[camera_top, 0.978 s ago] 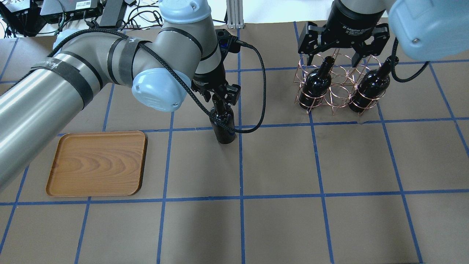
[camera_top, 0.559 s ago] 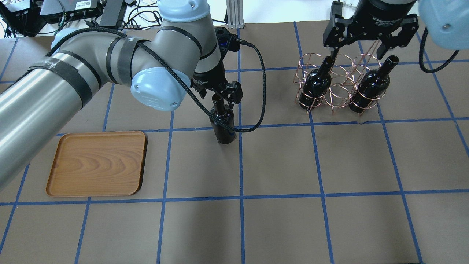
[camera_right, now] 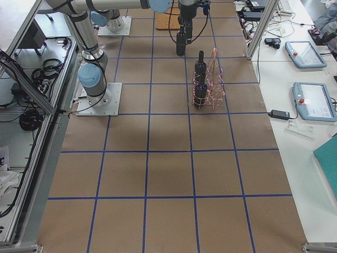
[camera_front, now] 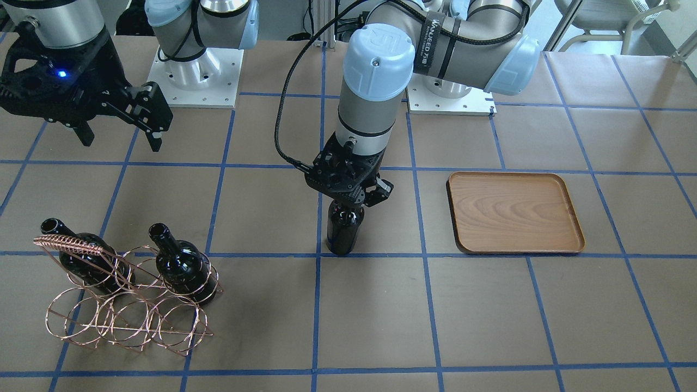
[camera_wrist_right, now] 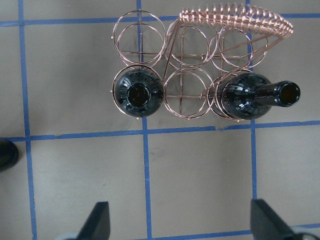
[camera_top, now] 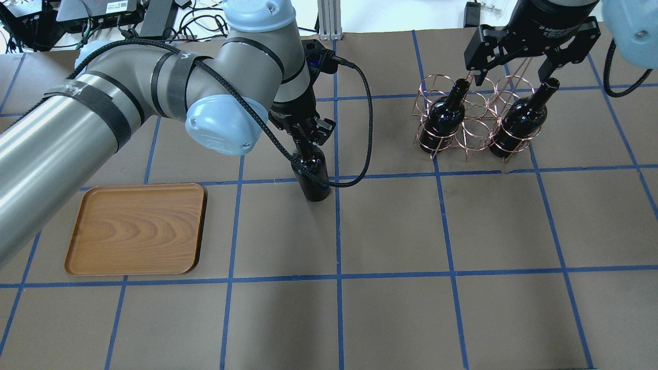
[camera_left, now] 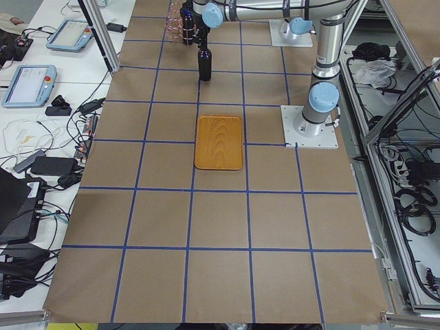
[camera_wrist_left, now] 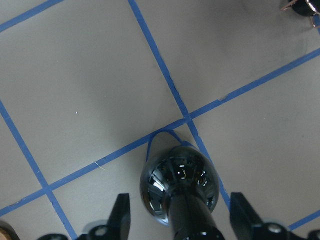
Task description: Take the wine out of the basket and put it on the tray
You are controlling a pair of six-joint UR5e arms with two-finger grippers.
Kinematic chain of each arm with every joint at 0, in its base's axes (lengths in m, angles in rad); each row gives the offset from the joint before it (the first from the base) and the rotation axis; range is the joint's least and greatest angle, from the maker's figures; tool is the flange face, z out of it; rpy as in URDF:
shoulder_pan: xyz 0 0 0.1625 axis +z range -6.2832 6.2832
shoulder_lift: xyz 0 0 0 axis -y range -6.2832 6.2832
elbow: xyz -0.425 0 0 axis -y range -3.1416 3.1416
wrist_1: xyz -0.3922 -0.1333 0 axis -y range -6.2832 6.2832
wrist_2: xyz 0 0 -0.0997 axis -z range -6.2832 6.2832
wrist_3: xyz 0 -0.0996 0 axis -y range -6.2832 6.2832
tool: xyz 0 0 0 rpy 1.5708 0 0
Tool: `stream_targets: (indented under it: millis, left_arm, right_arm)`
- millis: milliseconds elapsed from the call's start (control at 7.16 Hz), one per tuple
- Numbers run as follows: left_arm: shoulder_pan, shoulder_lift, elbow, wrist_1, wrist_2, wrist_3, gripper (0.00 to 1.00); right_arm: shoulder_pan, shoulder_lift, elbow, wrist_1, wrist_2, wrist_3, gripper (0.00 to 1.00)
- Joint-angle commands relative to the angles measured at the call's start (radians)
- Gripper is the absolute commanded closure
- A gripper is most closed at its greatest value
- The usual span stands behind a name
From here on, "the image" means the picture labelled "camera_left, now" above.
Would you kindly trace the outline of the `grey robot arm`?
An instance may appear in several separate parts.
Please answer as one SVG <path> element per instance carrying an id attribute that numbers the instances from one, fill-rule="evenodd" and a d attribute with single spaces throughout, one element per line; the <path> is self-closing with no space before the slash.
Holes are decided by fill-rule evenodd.
<path id="1" fill-rule="evenodd" d="M 322 57 L 339 54 L 344 22 L 354 1 L 185 1 L 179 10 L 183 33 L 207 48 L 212 28 L 227 21 L 283 19 L 301 17 L 319 22 L 318 51 Z"/>
<path id="2" fill-rule="evenodd" d="M 337 14 L 319 21 L 316 62 L 312 67 L 311 86 L 306 105 L 296 118 L 298 132 L 314 138 L 322 133 L 326 120 L 337 107 L 340 92 L 338 64 L 345 17 Z"/>

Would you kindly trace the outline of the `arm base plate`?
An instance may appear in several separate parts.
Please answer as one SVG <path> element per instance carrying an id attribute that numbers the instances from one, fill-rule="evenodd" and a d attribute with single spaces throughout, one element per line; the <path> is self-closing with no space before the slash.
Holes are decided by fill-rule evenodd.
<path id="1" fill-rule="evenodd" d="M 284 20 L 269 20 L 269 31 L 272 46 L 277 47 L 312 47 L 311 34 L 294 34 L 288 22 Z"/>
<path id="2" fill-rule="evenodd" d="M 303 118 L 303 106 L 280 107 L 285 146 L 300 149 L 337 149 L 338 140 L 330 115 L 321 124 Z"/>

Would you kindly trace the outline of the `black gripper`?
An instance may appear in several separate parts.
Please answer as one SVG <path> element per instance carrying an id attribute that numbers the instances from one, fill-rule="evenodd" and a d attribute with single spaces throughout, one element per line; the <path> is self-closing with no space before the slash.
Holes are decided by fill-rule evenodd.
<path id="1" fill-rule="evenodd" d="M 204 22 L 196 22 L 192 37 L 193 43 L 197 44 L 199 49 L 207 50 L 209 33 L 210 28 Z"/>

